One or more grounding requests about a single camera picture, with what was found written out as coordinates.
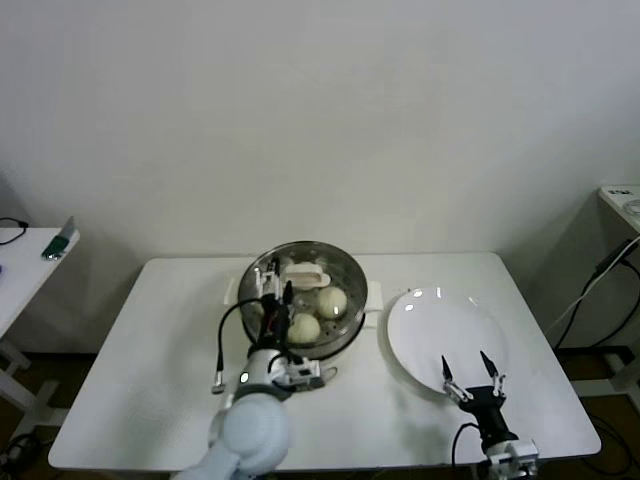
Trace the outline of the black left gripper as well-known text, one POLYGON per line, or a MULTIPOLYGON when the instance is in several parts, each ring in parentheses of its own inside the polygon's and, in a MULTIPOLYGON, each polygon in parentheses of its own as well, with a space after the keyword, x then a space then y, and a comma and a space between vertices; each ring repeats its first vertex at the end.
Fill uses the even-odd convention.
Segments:
POLYGON ((258 298, 264 296, 274 297, 261 299, 264 315, 255 341, 255 348, 257 350, 285 351, 287 349, 287 335, 290 326, 288 306, 293 301, 292 282, 287 281, 284 285, 281 301, 280 260, 272 258, 264 267, 257 266, 253 271, 256 296, 258 298))

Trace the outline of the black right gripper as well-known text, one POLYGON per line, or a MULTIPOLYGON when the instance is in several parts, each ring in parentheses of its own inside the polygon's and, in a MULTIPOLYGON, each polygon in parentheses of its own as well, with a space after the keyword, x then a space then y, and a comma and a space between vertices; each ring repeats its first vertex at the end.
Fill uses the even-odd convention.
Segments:
POLYGON ((454 381, 446 358, 441 356, 444 392, 458 403, 462 411, 476 419, 483 443, 510 441, 512 432, 501 413, 506 400, 503 391, 506 376, 498 371, 495 363, 483 351, 480 351, 480 355, 492 381, 492 388, 469 388, 467 391, 460 387, 454 381))

